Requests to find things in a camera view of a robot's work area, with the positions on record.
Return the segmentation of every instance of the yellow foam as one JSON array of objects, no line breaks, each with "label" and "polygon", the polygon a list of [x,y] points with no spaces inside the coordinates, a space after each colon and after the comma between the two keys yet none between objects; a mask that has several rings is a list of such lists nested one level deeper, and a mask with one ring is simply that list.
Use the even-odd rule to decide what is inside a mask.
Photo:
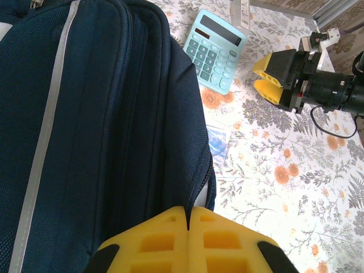
[{"label": "yellow foam", "polygon": [[275,241],[205,208],[192,210],[187,230],[175,207],[121,233],[100,249],[120,246],[108,273],[271,273],[257,243]]},{"label": "yellow foam", "polygon": [[255,74],[258,74],[260,77],[266,79],[267,81],[271,82],[272,84],[276,85],[277,87],[281,88],[282,85],[279,83],[279,81],[266,73],[271,57],[272,53],[257,61],[253,66],[253,72]]},{"label": "yellow foam", "polygon": [[279,104],[283,93],[283,88],[279,88],[267,80],[256,80],[254,82],[254,88],[266,100],[272,102],[275,105]]},{"label": "yellow foam", "polygon": [[160,215],[105,241],[120,246],[108,273],[188,272],[188,230],[183,207]]}]

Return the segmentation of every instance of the orange flower print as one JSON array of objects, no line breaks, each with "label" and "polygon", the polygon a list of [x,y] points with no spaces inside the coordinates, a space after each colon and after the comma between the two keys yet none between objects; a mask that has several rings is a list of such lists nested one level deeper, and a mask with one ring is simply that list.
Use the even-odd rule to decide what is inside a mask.
[{"label": "orange flower print", "polygon": [[234,128],[239,130],[241,126],[241,121],[238,121],[237,123],[234,124]]},{"label": "orange flower print", "polygon": [[264,132],[262,138],[268,139],[270,134],[268,132]]},{"label": "orange flower print", "polygon": [[285,156],[286,158],[290,158],[290,157],[291,157],[291,151],[290,151],[289,149],[285,149],[285,150],[284,150],[284,156]]},{"label": "orange flower print", "polygon": [[340,191],[340,198],[344,201],[345,200],[345,194],[343,190]]},{"label": "orange flower print", "polygon": [[337,144],[339,144],[339,146],[345,146],[346,141],[344,140],[344,138],[337,138]]},{"label": "orange flower print", "polygon": [[240,84],[240,80],[237,79],[237,78],[234,78],[234,82],[233,82],[234,85],[236,85],[237,87],[240,87],[241,84]]},{"label": "orange flower print", "polygon": [[337,138],[332,136],[332,135],[328,135],[327,137],[327,142],[328,142],[328,145],[330,147],[331,150],[335,151],[337,150]]},{"label": "orange flower print", "polygon": [[319,247],[315,244],[312,246],[312,255],[316,257],[319,254]]},{"label": "orange flower print", "polygon": [[257,129],[253,129],[252,134],[254,137],[258,136],[258,130]]},{"label": "orange flower print", "polygon": [[232,92],[229,92],[226,95],[222,95],[221,97],[221,99],[225,102],[232,102],[234,100],[234,94]]},{"label": "orange flower print", "polygon": [[283,205],[282,209],[285,213],[288,213],[288,206],[286,204]]},{"label": "orange flower print", "polygon": [[293,163],[289,165],[288,171],[289,171],[289,174],[292,176],[297,176],[299,173],[297,165],[293,164]]},{"label": "orange flower print", "polygon": [[275,168],[274,176],[280,185],[286,185],[289,181],[288,171],[283,166],[278,166]]},{"label": "orange flower print", "polygon": [[216,109],[220,106],[218,94],[211,89],[205,88],[204,91],[202,91],[201,98],[204,105],[209,109]]},{"label": "orange flower print", "polygon": [[321,262],[318,264],[317,267],[317,273],[328,273],[329,269],[328,269],[328,265],[325,262]]},{"label": "orange flower print", "polygon": [[329,191],[328,191],[326,188],[323,188],[323,189],[322,189],[322,194],[323,194],[325,197],[328,197],[328,196],[329,196]]}]

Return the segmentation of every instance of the black cable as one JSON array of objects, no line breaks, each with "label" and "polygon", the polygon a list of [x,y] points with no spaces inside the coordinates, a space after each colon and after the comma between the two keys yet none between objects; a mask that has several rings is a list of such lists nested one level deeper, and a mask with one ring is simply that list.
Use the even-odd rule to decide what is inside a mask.
[{"label": "black cable", "polygon": [[347,34],[353,33],[355,30],[358,30],[358,29],[360,29],[362,27],[364,27],[364,21],[361,22],[361,23],[359,23],[359,24],[357,24],[356,26],[348,29],[348,30],[340,31],[340,35],[341,36],[345,36]]},{"label": "black cable", "polygon": [[314,116],[313,116],[313,111],[314,111],[316,108],[319,108],[319,107],[322,107],[322,105],[317,105],[317,106],[315,106],[314,108],[312,108],[312,109],[311,109],[311,112],[310,112],[309,114],[310,114],[310,116],[311,116],[311,118],[312,118],[313,123],[315,124],[315,126],[316,126],[316,127],[317,127],[320,131],[322,131],[322,132],[324,132],[324,133],[327,133],[327,134],[329,134],[329,135],[332,135],[332,136],[334,136],[334,137],[337,137],[337,138],[344,138],[344,139],[352,138],[352,137],[353,137],[353,136],[357,133],[357,131],[358,131],[358,123],[357,123],[357,119],[358,119],[359,117],[363,118],[363,116],[361,116],[361,115],[356,115],[356,116],[355,116],[355,118],[354,118],[355,131],[354,131],[354,133],[353,133],[351,136],[340,136],[340,135],[336,135],[336,134],[334,134],[334,133],[331,133],[331,132],[329,132],[329,131],[326,131],[325,129],[321,128],[319,124],[317,124],[317,122],[316,122],[316,120],[315,120],[315,118],[314,118]]}]

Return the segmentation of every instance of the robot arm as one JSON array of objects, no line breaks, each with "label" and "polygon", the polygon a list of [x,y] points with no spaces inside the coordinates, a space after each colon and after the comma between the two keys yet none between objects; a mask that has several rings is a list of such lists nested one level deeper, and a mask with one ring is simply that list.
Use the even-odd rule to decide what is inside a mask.
[{"label": "robot arm", "polygon": [[320,106],[324,112],[341,110],[364,115],[364,57],[353,64],[355,76],[317,70],[325,48],[340,39],[332,28],[326,33],[313,32],[301,39],[299,50],[273,52],[259,60],[253,71],[263,79],[254,87],[276,107],[300,114],[305,103]]}]

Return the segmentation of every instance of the calculator button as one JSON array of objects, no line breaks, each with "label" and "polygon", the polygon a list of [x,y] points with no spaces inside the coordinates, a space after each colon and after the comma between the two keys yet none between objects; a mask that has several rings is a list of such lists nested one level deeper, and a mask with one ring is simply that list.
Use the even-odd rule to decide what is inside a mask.
[{"label": "calculator button", "polygon": [[211,66],[213,66],[214,65],[214,63],[215,63],[215,61],[213,60],[213,59],[211,59],[211,58],[206,58],[206,61],[205,61],[208,65],[211,65]]},{"label": "calculator button", "polygon": [[189,45],[195,49],[198,48],[198,42],[196,42],[195,40],[191,40],[189,41]]},{"label": "calculator button", "polygon": [[192,37],[196,40],[196,41],[199,41],[200,40],[200,37],[196,34],[193,34]]},{"label": "calculator button", "polygon": [[217,52],[217,51],[218,51],[218,47],[217,47],[216,45],[214,45],[214,44],[211,46],[211,49],[212,49],[213,51],[215,51],[215,52]]},{"label": "calculator button", "polygon": [[205,71],[202,71],[201,72],[201,76],[200,76],[201,78],[203,78],[205,81],[208,81],[209,80],[209,77],[210,77],[210,75],[209,74],[207,74]]},{"label": "calculator button", "polygon": [[226,65],[229,66],[229,67],[234,67],[234,64],[231,61],[227,61]]},{"label": "calculator button", "polygon": [[231,55],[229,55],[229,57],[227,57],[230,61],[235,61],[236,58],[232,57]]},{"label": "calculator button", "polygon": [[220,61],[216,61],[216,65],[218,66],[218,67],[220,67],[220,68],[223,68],[224,67],[224,65],[222,64],[222,62],[220,62]]},{"label": "calculator button", "polygon": [[222,90],[226,90],[228,88],[228,81],[224,78],[221,78],[220,80],[220,88]]},{"label": "calculator button", "polygon": [[205,64],[203,70],[210,74],[212,71],[212,67],[210,65]]},{"label": "calculator button", "polygon": [[220,76],[219,75],[216,75],[215,73],[211,75],[211,79],[210,79],[210,82],[214,85],[217,85],[218,84],[218,81],[220,79]]},{"label": "calculator button", "polygon": [[224,51],[224,50],[220,50],[220,54],[223,57],[227,57],[228,56],[228,53],[226,51]]},{"label": "calculator button", "polygon": [[233,50],[230,50],[230,55],[232,55],[232,57],[236,57],[237,56],[237,53],[235,52],[235,51],[233,51]]},{"label": "calculator button", "polygon": [[225,78],[230,78],[230,74],[228,74],[228,73],[226,73],[226,72],[222,73],[222,75],[223,75]]},{"label": "calculator button", "polygon": [[198,68],[202,68],[202,65],[204,64],[202,61],[195,59],[195,61],[193,62],[195,64],[195,66],[197,66]]},{"label": "calculator button", "polygon": [[193,47],[188,47],[187,48],[187,53],[194,56],[196,54],[196,49],[194,49]]},{"label": "calculator button", "polygon": [[230,67],[225,67],[225,71],[227,71],[227,73],[232,73],[233,70]]},{"label": "calculator button", "polygon": [[226,58],[222,57],[222,56],[218,56],[217,59],[221,62],[226,62]]},{"label": "calculator button", "polygon": [[214,71],[216,72],[216,73],[219,73],[219,74],[221,74],[222,73],[222,69],[221,68],[219,68],[219,67],[215,67],[214,68]]},{"label": "calculator button", "polygon": [[201,51],[203,54],[207,54],[207,47],[204,47],[203,45],[200,45],[200,48],[198,49],[199,51]]},{"label": "calculator button", "polygon": [[217,54],[213,51],[209,51],[209,53],[207,54],[207,56],[209,56],[211,59],[215,60],[216,59],[216,56]]},{"label": "calculator button", "polygon": [[207,42],[206,40],[202,40],[202,44],[204,45],[204,46],[209,46],[210,45],[210,43],[209,42]]},{"label": "calculator button", "polygon": [[200,51],[197,53],[196,58],[198,58],[201,61],[204,61],[206,58],[205,54],[202,54]]}]

